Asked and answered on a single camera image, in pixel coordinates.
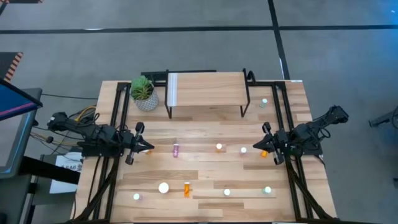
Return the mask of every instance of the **computer screen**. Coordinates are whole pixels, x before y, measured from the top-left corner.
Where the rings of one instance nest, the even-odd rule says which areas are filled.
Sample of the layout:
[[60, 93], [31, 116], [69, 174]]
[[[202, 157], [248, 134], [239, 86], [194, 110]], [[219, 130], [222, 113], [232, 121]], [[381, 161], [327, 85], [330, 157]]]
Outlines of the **computer screen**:
[[4, 80], [0, 80], [0, 99], [0, 121], [43, 106], [40, 101]]

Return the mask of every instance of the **wooden table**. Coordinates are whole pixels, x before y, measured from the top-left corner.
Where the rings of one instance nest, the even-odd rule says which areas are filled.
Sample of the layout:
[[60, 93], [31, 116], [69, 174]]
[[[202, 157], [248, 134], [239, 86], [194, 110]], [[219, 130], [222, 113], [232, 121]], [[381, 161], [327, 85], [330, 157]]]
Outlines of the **wooden table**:
[[240, 106], [244, 117], [250, 104], [246, 70], [243, 72], [168, 73], [166, 82], [169, 118], [176, 106]]
[[[117, 81], [102, 84], [97, 104], [98, 124], [109, 123], [116, 93]], [[294, 124], [311, 121], [310, 108], [303, 83], [286, 81], [287, 93]], [[263, 158], [252, 145], [263, 138], [263, 122], [268, 121], [272, 131], [278, 130], [271, 87], [250, 87], [252, 103], [244, 118], [233, 106], [184, 106], [176, 108], [173, 119], [165, 112], [165, 88], [157, 87], [161, 102], [150, 112], [139, 111], [130, 100], [126, 124], [134, 129], [143, 121], [144, 138], [155, 145], [152, 154], [138, 154], [132, 166], [121, 159], [114, 196], [111, 222], [270, 222], [294, 221], [292, 199], [285, 166], [274, 165], [272, 156]], [[261, 99], [268, 104], [260, 108]], [[279, 100], [283, 108], [282, 94]], [[173, 158], [173, 144], [180, 144], [178, 159]], [[224, 145], [216, 152], [216, 143]], [[239, 155], [241, 147], [248, 153]], [[79, 214], [86, 207], [88, 192], [97, 158], [87, 158], [76, 193]], [[335, 216], [328, 180], [323, 165], [312, 156], [303, 156], [303, 167], [308, 189], [330, 215]], [[98, 186], [100, 161], [93, 193]], [[191, 182], [190, 197], [183, 195], [183, 183]], [[160, 194], [161, 182], [170, 185], [167, 194]], [[272, 188], [270, 195], [261, 189]], [[223, 189], [231, 189], [225, 197]], [[134, 201], [134, 193], [143, 196]], [[101, 204], [104, 217], [106, 192]], [[301, 194], [300, 209], [305, 216]]]

